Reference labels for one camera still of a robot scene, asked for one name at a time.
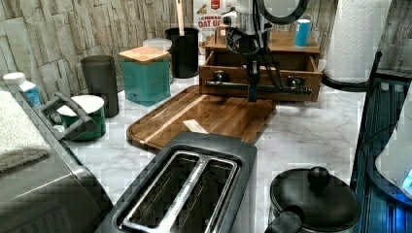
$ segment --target white towel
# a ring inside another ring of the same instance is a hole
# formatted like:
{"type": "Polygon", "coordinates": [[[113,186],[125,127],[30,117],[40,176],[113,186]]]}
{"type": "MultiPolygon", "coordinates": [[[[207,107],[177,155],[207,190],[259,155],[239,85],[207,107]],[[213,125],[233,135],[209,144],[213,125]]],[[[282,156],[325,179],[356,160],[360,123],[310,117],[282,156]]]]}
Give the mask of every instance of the white towel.
{"type": "Polygon", "coordinates": [[[0,172],[38,159],[50,150],[13,95],[0,90],[0,172]]]}

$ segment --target wooden backsplash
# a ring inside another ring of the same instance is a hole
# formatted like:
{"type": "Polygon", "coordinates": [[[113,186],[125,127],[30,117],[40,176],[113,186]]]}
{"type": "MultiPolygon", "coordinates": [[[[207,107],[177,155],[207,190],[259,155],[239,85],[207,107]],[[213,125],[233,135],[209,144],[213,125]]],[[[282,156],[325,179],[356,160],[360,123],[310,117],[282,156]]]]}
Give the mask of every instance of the wooden backsplash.
{"type": "MultiPolygon", "coordinates": [[[[394,1],[397,5],[381,43],[391,52],[387,59],[401,58],[404,39],[412,38],[410,1],[394,1]]],[[[185,25],[191,26],[192,0],[183,6],[185,25]]],[[[327,53],[336,7],[337,0],[312,0],[306,11],[322,54],[327,53]]],[[[23,72],[39,87],[43,100],[57,91],[85,93],[82,58],[110,54],[119,73],[119,52],[164,37],[165,29],[177,26],[175,9],[172,0],[0,0],[0,76],[23,72]]],[[[275,29],[293,31],[294,24],[275,29]]],[[[385,60],[390,67],[397,63],[385,60]]],[[[118,85],[122,89],[121,76],[118,85]]]]}

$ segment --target cutting board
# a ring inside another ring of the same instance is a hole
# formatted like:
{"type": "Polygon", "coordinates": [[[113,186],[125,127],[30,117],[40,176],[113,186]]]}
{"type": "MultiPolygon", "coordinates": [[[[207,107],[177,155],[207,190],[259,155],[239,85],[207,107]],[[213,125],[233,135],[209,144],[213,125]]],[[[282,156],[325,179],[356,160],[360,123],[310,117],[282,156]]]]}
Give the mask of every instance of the cutting board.
{"type": "Polygon", "coordinates": [[[209,133],[253,144],[275,109],[270,100],[250,103],[246,98],[200,94],[194,85],[132,123],[126,135],[133,144],[161,150],[179,132],[188,131],[184,120],[195,119],[209,133]]]}

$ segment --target wooden organizer drawer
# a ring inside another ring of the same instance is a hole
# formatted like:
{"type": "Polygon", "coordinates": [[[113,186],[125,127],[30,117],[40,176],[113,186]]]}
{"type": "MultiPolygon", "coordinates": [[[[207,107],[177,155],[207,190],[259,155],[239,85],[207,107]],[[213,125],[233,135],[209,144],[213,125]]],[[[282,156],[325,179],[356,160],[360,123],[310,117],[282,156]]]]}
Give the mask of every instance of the wooden organizer drawer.
{"type": "MultiPolygon", "coordinates": [[[[283,85],[288,84],[289,78],[300,77],[304,79],[304,86],[311,87],[313,93],[311,95],[291,95],[257,91],[257,98],[271,99],[275,101],[318,101],[322,73],[318,71],[313,56],[306,53],[275,53],[274,55],[280,62],[283,85]]],[[[200,66],[200,92],[202,94],[248,97],[247,89],[206,86],[206,82],[212,81],[218,71],[228,73],[230,83],[249,83],[246,64],[246,60],[237,54],[211,50],[205,65],[200,66]]],[[[273,85],[265,68],[261,67],[260,71],[261,76],[259,84],[273,85]]]]}

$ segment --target makeup mirror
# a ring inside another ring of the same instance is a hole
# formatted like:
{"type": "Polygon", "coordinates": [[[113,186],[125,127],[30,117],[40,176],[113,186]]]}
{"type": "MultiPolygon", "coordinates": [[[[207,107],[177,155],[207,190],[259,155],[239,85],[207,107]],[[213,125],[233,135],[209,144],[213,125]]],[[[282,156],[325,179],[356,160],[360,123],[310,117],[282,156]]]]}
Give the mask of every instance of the makeup mirror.
{"type": "Polygon", "coordinates": [[[306,10],[309,0],[257,0],[258,10],[275,24],[289,24],[298,20],[306,10]]]}

